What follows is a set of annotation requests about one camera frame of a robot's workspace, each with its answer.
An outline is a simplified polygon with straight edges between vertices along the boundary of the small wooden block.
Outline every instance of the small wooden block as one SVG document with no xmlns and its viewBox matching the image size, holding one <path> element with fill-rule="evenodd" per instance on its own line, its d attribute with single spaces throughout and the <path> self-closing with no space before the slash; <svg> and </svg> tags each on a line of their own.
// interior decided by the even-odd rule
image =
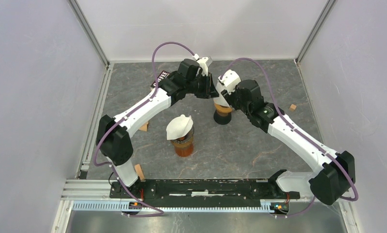
<svg viewBox="0 0 387 233">
<path fill-rule="evenodd" d="M 145 123 L 143 126 L 141 126 L 140 128 L 139 128 L 139 130 L 142 130 L 142 131 L 148 131 L 148 125 L 149 125 L 149 121 L 147 122 L 147 123 Z"/>
<path fill-rule="evenodd" d="M 141 181 L 144 181 L 145 176 L 144 176 L 144 173 L 142 172 L 142 168 L 140 164 L 135 165 L 135 171 L 136 171 L 136 174 L 138 174 L 139 179 L 141 179 Z"/>
<path fill-rule="evenodd" d="M 290 107 L 289 107 L 289 110 L 291 110 L 292 112 L 295 111 L 296 109 L 296 105 L 295 104 L 292 104 Z"/>
</svg>

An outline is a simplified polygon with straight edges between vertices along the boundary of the white wall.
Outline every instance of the white wall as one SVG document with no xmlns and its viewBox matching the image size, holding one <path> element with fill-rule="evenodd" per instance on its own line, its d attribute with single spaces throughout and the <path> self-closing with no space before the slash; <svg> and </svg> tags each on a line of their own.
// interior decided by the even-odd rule
<svg viewBox="0 0 387 233">
<path fill-rule="evenodd" d="M 66 0 L 0 0 L 0 232 L 50 232 L 104 67 Z"/>
<path fill-rule="evenodd" d="M 387 232 L 387 1 L 337 1 L 302 61 L 325 143 L 356 159 L 364 232 Z"/>
<path fill-rule="evenodd" d="M 185 44 L 213 59 L 295 58 L 326 0 L 78 0 L 111 61 L 150 61 Z M 158 60 L 186 58 L 169 46 Z"/>
</svg>

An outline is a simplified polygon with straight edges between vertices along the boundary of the white robotic arm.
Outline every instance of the white robotic arm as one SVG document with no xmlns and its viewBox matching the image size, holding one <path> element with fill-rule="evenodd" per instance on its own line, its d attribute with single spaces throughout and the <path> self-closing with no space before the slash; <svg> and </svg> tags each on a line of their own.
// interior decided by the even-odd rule
<svg viewBox="0 0 387 233">
<path fill-rule="evenodd" d="M 312 172 L 279 171 L 280 175 L 276 177 L 275 182 L 281 189 L 280 192 L 295 191 L 301 196 L 313 194 L 325 204 L 334 203 L 349 189 L 350 185 L 334 162 L 325 154 L 336 159 L 355 182 L 355 164 L 350 153 L 346 151 L 337 153 L 300 129 L 279 109 L 280 115 L 272 103 L 264 101 L 256 81 L 241 81 L 235 71 L 228 70 L 218 78 L 215 88 L 212 75 L 208 72 L 208 66 L 212 60 L 209 57 L 201 59 L 195 57 L 195 59 L 196 61 L 185 59 L 181 62 L 178 71 L 170 73 L 167 78 L 159 82 L 157 90 L 152 90 L 136 105 L 114 118 L 107 115 L 101 118 L 97 144 L 116 122 L 121 121 L 102 141 L 100 149 L 115 166 L 119 178 L 126 186 L 129 187 L 138 180 L 130 160 L 133 153 L 130 139 L 145 122 L 183 99 L 186 94 L 194 94 L 202 99 L 217 97 L 218 102 L 215 101 L 217 104 L 241 110 L 254 126 L 285 143 L 310 166 Z M 320 145 L 322 152 L 313 144 Z"/>
<path fill-rule="evenodd" d="M 194 94 L 201 99 L 218 96 L 212 76 L 208 73 L 212 59 L 210 57 L 199 59 L 197 55 L 194 59 L 196 61 L 185 59 L 181 62 L 178 71 L 170 73 L 159 83 L 158 89 L 153 89 L 131 108 L 113 118 L 105 115 L 99 121 L 97 144 L 116 122 L 120 122 L 102 142 L 100 150 L 111 165 L 115 166 L 116 173 L 126 186 L 129 187 L 138 180 L 130 159 L 133 153 L 130 139 L 143 124 L 183 99 L 186 94 Z"/>
<path fill-rule="evenodd" d="M 236 72 L 228 70 L 218 78 L 218 82 L 224 88 L 222 91 L 217 88 L 220 97 L 235 110 L 244 112 L 254 126 L 286 144 L 312 169 L 312 172 L 283 171 L 276 179 L 282 191 L 296 191 L 301 196 L 313 194 L 325 204 L 334 203 L 350 185 L 327 154 L 337 160 L 355 182 L 353 156 L 347 151 L 339 154 L 325 146 L 298 127 L 281 109 L 278 113 L 274 104 L 264 101 L 256 81 L 241 81 Z"/>
</svg>

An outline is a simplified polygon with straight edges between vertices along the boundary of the gray stone surface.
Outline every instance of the gray stone surface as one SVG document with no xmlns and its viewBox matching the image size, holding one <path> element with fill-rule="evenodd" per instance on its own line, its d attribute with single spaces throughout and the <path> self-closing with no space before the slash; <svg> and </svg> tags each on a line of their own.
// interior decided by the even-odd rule
<svg viewBox="0 0 387 233">
<path fill-rule="evenodd" d="M 266 69 L 279 106 L 291 119 L 313 137 L 319 132 L 308 98 L 292 60 L 259 61 Z M 218 77 L 230 61 L 214 61 L 210 72 Z M 179 62 L 157 63 L 157 71 L 174 71 Z M 242 80 L 256 80 L 262 95 L 272 101 L 266 81 L 258 67 L 240 61 L 232 68 Z M 151 63 L 115 64 L 111 76 L 103 114 L 113 117 L 145 97 L 153 82 Z M 294 112 L 288 110 L 297 105 Z M 286 145 L 252 126 L 246 116 L 236 111 L 228 125 L 213 120 L 213 100 L 196 99 L 188 95 L 174 106 L 150 120 L 148 132 L 138 131 L 132 138 L 132 161 L 141 164 L 149 179 L 171 178 L 267 178 L 280 169 L 309 171 L 308 165 Z M 186 158 L 177 156 L 166 140 L 166 126 L 175 117 L 191 115 L 195 127 L 194 151 Z M 98 161 L 106 159 L 99 153 Z M 91 165 L 88 179 L 107 179 L 108 166 Z"/>
</svg>

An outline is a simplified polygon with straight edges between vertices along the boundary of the metal corner post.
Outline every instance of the metal corner post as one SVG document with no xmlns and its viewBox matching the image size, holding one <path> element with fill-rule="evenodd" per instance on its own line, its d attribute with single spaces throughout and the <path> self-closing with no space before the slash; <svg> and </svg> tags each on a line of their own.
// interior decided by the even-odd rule
<svg viewBox="0 0 387 233">
<path fill-rule="evenodd" d="M 72 10 L 74 11 L 75 15 L 78 18 L 78 21 L 80 22 L 83 30 L 85 31 L 86 35 L 88 36 L 89 40 L 91 41 L 92 45 L 94 46 L 99 58 L 103 62 L 103 64 L 108 67 L 109 66 L 109 60 L 106 57 L 104 51 L 102 50 L 101 45 L 99 44 L 97 38 L 95 37 L 94 32 L 91 29 L 91 26 L 89 26 L 88 21 L 86 20 L 85 15 L 83 14 L 77 0 L 68 0 L 69 5 L 71 5 Z"/>
<path fill-rule="evenodd" d="M 82 146 L 82 155 L 78 164 L 77 178 L 86 179 L 88 173 L 89 165 L 91 163 L 92 153 L 94 151 L 95 141 L 97 139 L 97 127 L 99 119 L 102 116 L 102 110 L 105 103 L 105 98 L 108 93 L 109 82 L 111 80 L 112 70 L 114 63 L 111 63 L 107 70 L 105 71 L 104 77 L 102 79 L 101 87 L 99 89 L 99 94 L 95 102 L 94 113 L 89 122 L 89 130 L 86 136 L 86 140 Z"/>
<path fill-rule="evenodd" d="M 319 15 L 319 18 L 316 20 L 315 25 L 313 26 L 312 30 L 309 33 L 308 38 L 306 39 L 304 45 L 302 46 L 301 51 L 299 52 L 298 56 L 295 58 L 295 62 L 299 64 L 302 59 L 304 58 L 307 50 L 309 49 L 310 45 L 312 44 L 313 40 L 315 39 L 316 35 L 318 34 L 319 29 L 322 27 L 323 22 L 325 22 L 326 17 L 328 16 L 329 12 L 332 10 L 332 7 L 334 6 L 335 2 L 337 0 L 328 0 L 326 2 L 325 7 L 322 9 L 321 14 Z"/>
</svg>

